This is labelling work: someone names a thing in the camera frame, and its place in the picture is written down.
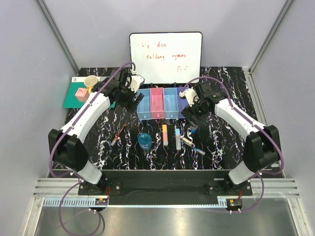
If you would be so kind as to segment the yellow mug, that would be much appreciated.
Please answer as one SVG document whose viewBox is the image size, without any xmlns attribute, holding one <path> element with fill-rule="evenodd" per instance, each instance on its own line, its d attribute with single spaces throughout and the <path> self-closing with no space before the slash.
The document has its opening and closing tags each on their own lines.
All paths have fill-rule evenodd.
<svg viewBox="0 0 315 236">
<path fill-rule="evenodd" d="M 84 86 L 87 88 L 88 93 L 92 92 L 94 85 L 98 83 L 98 77 L 94 75 L 87 76 L 84 80 Z"/>
</svg>

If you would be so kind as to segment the light blue bin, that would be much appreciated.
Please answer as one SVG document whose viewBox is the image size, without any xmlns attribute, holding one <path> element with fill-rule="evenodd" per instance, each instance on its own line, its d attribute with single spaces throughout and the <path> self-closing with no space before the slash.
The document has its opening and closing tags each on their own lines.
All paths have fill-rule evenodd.
<svg viewBox="0 0 315 236">
<path fill-rule="evenodd" d="M 176 88 L 164 88 L 164 110 L 166 119 L 177 119 L 179 116 Z"/>
<path fill-rule="evenodd" d="M 138 95 L 143 94 L 143 98 L 137 106 L 137 115 L 140 120 L 152 119 L 151 114 L 151 90 L 149 88 L 139 89 Z"/>
</svg>

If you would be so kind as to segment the pink bin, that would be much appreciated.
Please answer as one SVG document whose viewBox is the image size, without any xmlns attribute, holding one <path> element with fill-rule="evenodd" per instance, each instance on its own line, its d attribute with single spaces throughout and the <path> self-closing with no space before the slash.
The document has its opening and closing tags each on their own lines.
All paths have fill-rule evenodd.
<svg viewBox="0 0 315 236">
<path fill-rule="evenodd" d="M 152 114 L 152 119 L 165 118 L 163 88 L 151 89 L 151 114 Z"/>
</svg>

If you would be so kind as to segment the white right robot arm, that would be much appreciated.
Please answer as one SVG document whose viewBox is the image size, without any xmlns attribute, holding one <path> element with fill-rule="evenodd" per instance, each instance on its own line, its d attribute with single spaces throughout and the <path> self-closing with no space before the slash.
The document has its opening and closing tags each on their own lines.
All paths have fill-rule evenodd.
<svg viewBox="0 0 315 236">
<path fill-rule="evenodd" d="M 282 160 L 278 129 L 240 110 L 227 89 L 213 91 L 209 82 L 198 82 L 192 88 L 185 88 L 179 97 L 188 103 L 182 114 L 192 126 L 197 127 L 208 115 L 214 114 L 232 126 L 245 142 L 243 160 L 218 184 L 218 191 L 234 195 L 251 177 Z"/>
</svg>

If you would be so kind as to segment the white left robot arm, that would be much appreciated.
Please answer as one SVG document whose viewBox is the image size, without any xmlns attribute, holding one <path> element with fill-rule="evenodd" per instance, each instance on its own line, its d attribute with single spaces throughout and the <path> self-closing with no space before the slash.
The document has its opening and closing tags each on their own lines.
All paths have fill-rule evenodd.
<svg viewBox="0 0 315 236">
<path fill-rule="evenodd" d="M 97 119 L 112 103 L 132 113 L 144 95 L 138 93 L 145 79 L 134 70 L 116 69 L 109 78 L 101 80 L 91 75 L 84 79 L 87 100 L 77 114 L 60 130 L 48 134 L 49 163 L 57 163 L 89 184 L 93 193 L 106 191 L 106 175 L 89 160 L 84 140 Z"/>
</svg>

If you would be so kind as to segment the purple bin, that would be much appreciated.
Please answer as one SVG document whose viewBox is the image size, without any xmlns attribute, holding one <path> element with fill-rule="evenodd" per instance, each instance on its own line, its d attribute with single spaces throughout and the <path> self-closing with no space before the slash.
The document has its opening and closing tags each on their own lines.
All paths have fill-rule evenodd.
<svg viewBox="0 0 315 236">
<path fill-rule="evenodd" d="M 185 118 L 182 114 L 182 110 L 188 105 L 188 102 L 186 99 L 182 99 L 180 97 L 180 92 L 184 91 L 185 88 L 183 87 L 177 87 L 177 100 L 178 100 L 178 107 L 179 107 L 179 115 L 178 118 Z"/>
</svg>

